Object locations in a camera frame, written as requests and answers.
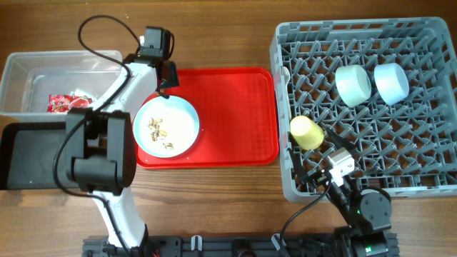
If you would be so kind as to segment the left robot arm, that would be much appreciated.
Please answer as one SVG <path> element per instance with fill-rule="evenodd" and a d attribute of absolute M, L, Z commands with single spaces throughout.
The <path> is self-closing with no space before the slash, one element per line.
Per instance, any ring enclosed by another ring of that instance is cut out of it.
<path fill-rule="evenodd" d="M 170 54 L 129 54 L 105 93 L 85 108 L 66 115 L 66 137 L 59 146 L 66 157 L 66 175 L 80 189 L 76 196 L 92 199 L 109 231 L 103 251 L 110 256 L 143 256 L 147 226 L 136 209 L 131 184 L 136 152 L 131 115 L 144 99 L 179 85 Z"/>

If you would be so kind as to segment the red snack wrapper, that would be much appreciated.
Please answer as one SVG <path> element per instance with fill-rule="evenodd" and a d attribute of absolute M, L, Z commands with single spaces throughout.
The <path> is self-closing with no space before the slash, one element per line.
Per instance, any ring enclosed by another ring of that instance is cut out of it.
<path fill-rule="evenodd" d="M 73 95 L 50 95 L 48 102 L 48 113 L 67 113 L 73 107 L 85 108 L 92 103 L 92 99 L 87 96 Z"/>

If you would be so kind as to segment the light blue bowl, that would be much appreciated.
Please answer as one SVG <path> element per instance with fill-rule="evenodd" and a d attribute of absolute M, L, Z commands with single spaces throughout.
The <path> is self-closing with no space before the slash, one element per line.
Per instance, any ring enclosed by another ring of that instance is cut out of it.
<path fill-rule="evenodd" d="M 409 95 L 409 83 L 403 68 L 396 63 L 381 64 L 374 69 L 376 88 L 383 101 L 397 104 Z"/>

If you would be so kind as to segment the yellow cup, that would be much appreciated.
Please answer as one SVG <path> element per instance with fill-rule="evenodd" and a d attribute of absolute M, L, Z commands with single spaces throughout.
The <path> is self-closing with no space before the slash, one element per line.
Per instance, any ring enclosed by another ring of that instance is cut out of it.
<path fill-rule="evenodd" d="M 305 150 L 318 148 L 324 140 L 323 129 L 307 116 L 296 116 L 290 122 L 290 133 Z"/>

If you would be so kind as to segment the white plastic spoon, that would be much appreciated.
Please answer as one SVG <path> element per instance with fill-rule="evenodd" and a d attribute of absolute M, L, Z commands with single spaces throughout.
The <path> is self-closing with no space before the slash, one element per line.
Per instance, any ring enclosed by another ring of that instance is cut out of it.
<path fill-rule="evenodd" d="M 288 119 L 290 121 L 292 119 L 292 116 L 291 116 L 291 105 L 290 105 L 289 97 L 288 97 L 288 83 L 290 81 L 291 75 L 290 75 L 289 70 L 285 66 L 281 67 L 281 75 L 284 80 L 285 102 L 287 103 Z"/>

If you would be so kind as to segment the light green bowl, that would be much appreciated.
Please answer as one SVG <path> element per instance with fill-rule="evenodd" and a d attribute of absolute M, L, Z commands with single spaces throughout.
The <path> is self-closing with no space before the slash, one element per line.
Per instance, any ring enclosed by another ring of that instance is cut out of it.
<path fill-rule="evenodd" d="M 371 82 L 362 66 L 338 67 L 335 79 L 338 95 L 348 107 L 353 108 L 371 97 Z"/>

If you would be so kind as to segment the white tissue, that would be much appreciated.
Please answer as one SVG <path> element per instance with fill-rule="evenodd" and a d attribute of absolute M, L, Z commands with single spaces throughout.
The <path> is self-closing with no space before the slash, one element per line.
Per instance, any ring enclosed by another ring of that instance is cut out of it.
<path fill-rule="evenodd" d="M 88 99 L 90 99 L 91 101 L 94 100 L 94 97 L 93 97 L 91 94 L 86 93 L 85 91 L 81 91 L 81 90 L 72 91 L 72 92 L 71 92 L 71 95 L 72 95 L 72 96 L 75 96 L 75 97 L 84 97 L 84 98 L 88 98 Z"/>

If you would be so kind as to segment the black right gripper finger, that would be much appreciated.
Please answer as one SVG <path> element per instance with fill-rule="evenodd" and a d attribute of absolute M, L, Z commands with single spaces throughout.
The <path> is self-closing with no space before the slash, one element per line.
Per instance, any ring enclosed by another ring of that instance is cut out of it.
<path fill-rule="evenodd" d="M 321 174 L 319 170 L 312 168 L 306 169 L 300 160 L 294 155 L 291 148 L 287 149 L 293 164 L 293 179 L 298 186 L 317 186 Z"/>
<path fill-rule="evenodd" d="M 352 142 L 350 142 L 348 139 L 339 136 L 330 127 L 325 126 L 324 128 L 329 137 L 329 140 L 335 145 L 337 150 L 339 150 L 340 148 L 344 148 L 349 153 L 356 153 L 356 146 Z"/>

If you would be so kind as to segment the light blue plate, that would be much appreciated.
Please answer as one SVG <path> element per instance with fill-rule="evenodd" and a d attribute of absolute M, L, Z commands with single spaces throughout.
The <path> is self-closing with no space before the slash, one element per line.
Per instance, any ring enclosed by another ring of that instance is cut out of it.
<path fill-rule="evenodd" d="M 168 133 L 166 141 L 174 150 L 166 150 L 162 143 L 153 142 L 148 128 L 150 118 L 163 119 L 163 130 Z M 159 158 L 171 158 L 190 149 L 199 134 L 200 121 L 196 109 L 178 96 L 157 96 L 148 100 L 137 112 L 133 133 L 138 147 L 147 154 Z"/>

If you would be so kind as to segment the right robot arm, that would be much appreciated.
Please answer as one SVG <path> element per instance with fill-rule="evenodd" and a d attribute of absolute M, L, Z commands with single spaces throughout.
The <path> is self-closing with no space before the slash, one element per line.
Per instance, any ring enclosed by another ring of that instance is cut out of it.
<path fill-rule="evenodd" d="M 292 221 L 327 198 L 340 212 L 347 226 L 337 228 L 333 233 L 334 244 L 330 247 L 334 254 L 340 256 L 387 256 L 390 253 L 386 231 L 391 228 L 391 196 L 381 188 L 369 186 L 364 193 L 352 180 L 350 175 L 358 169 L 353 153 L 356 147 L 330 128 L 326 133 L 336 151 L 329 154 L 325 168 L 306 171 L 288 150 L 293 162 L 293 169 L 302 185 L 312 188 L 322 186 L 324 192 L 317 199 L 299 209 L 283 225 L 278 237 L 278 250 L 283 256 L 288 252 L 283 236 Z"/>

